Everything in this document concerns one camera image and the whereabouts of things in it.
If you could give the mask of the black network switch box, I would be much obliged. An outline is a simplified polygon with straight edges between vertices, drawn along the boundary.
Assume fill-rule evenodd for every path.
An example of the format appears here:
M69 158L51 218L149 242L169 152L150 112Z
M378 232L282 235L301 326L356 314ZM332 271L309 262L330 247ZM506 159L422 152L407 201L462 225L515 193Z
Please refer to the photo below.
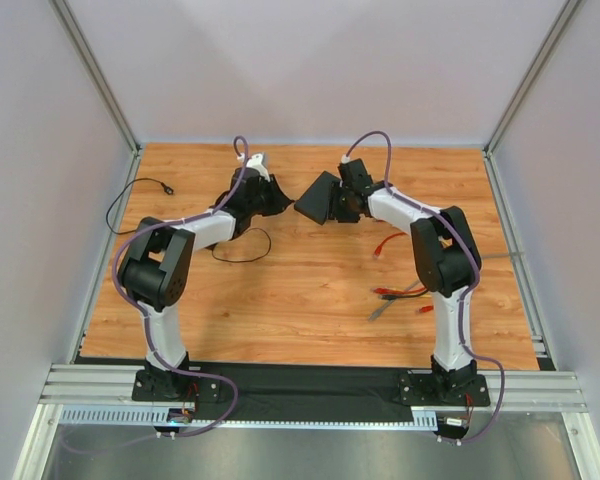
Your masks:
M314 223L323 225L329 219L332 200L339 187L340 179L323 171L295 201L294 210Z

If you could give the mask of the aluminium frame post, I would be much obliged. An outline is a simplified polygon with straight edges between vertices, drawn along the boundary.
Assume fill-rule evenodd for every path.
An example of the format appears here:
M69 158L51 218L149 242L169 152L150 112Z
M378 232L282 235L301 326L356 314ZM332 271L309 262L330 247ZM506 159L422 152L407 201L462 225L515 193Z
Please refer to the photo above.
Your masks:
M66 0L50 0L49 4L56 14L67 38L84 66L88 77L104 103L104 106L122 139L129 150L136 154L141 150L141 143L132 131L130 123L123 113L123 110L107 81L104 71L97 60L70 3Z
M559 43L584 4L585 1L583 0L567 0L561 5L547 34L540 43L536 54L497 122L493 133L484 145L483 153L486 157L492 156L503 141L516 115L524 105L524 102L539 80Z

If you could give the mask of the right aluminium frame post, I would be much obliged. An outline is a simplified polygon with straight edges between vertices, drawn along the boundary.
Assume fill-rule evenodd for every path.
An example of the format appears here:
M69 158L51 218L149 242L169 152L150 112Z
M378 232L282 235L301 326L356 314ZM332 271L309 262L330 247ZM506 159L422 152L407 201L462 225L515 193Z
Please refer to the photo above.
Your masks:
M540 43L536 54L497 122L493 133L484 145L483 153L486 157L492 156L503 141L516 115L524 105L524 102L539 80L559 43L584 4L585 1L583 0L567 0L561 5L547 34Z

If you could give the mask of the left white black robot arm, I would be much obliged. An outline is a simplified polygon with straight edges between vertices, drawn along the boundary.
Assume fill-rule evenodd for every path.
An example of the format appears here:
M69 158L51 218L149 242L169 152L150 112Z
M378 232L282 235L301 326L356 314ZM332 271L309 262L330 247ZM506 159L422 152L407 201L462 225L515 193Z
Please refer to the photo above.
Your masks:
M186 289L193 254L240 237L253 217L281 214L291 204L273 174L248 167L236 170L231 189L200 214L141 220L124 244L125 253L115 257L120 265L114 285L143 318L149 365L178 373L186 369L177 303Z

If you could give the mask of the black cloth strip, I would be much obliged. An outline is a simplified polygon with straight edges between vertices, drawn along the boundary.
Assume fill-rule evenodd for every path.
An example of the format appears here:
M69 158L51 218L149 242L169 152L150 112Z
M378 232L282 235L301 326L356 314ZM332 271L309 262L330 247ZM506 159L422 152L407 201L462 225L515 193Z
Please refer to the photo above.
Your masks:
M487 407L408 406L399 398L398 376L440 371L387 367L291 366L202 363L185 376L217 379L223 393L217 403L138 402L170 406L186 419L292 421L409 421L418 408L435 412L509 412L502 409L505 373L471 368L486 378Z

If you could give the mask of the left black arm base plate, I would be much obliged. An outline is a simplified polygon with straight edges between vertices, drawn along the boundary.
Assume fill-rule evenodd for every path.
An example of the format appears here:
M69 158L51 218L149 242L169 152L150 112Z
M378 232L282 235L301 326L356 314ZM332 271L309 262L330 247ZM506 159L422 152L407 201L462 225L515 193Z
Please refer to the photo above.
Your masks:
M138 402L217 403L222 393L217 379L150 368L136 373L131 398Z

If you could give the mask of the left aluminium frame post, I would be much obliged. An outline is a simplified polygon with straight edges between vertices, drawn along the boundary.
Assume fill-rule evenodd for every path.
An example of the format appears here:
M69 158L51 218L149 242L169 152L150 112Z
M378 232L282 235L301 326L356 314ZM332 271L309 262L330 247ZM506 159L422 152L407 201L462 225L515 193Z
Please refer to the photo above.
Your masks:
M132 131L130 123L123 113L123 110L107 81L104 71L97 60L70 3L66 0L50 0L49 4L56 14L67 38L84 66L88 77L104 103L104 106L122 139L129 150L136 154L141 150L141 143Z

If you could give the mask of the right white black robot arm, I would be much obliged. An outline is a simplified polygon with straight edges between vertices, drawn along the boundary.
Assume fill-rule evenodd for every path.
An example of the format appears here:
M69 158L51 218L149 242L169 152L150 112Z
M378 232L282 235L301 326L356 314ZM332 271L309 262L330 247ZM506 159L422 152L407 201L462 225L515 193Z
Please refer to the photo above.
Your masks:
M481 261L466 216L457 207L440 209L408 197L388 182L375 182L364 162L347 156L338 165L327 218L356 223L361 217L386 222L408 234L417 276L432 295L435 347L432 367L466 374L475 366L464 320Z

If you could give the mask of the front aluminium rail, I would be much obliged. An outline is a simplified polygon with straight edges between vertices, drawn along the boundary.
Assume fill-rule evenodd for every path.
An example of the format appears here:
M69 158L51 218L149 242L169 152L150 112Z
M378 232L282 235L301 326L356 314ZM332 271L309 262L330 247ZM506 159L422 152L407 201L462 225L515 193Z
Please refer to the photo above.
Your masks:
M59 404L128 404L138 365L55 364L40 401ZM567 371L507 371L504 411L571 412L587 410L576 374Z

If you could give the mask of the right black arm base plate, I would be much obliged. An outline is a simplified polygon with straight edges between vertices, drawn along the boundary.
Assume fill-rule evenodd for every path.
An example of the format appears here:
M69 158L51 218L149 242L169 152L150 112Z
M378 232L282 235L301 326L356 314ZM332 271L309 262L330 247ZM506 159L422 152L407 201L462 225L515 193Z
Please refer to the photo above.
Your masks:
M398 400L408 406L487 407L491 404L486 378L478 373L407 371L398 376L398 389Z

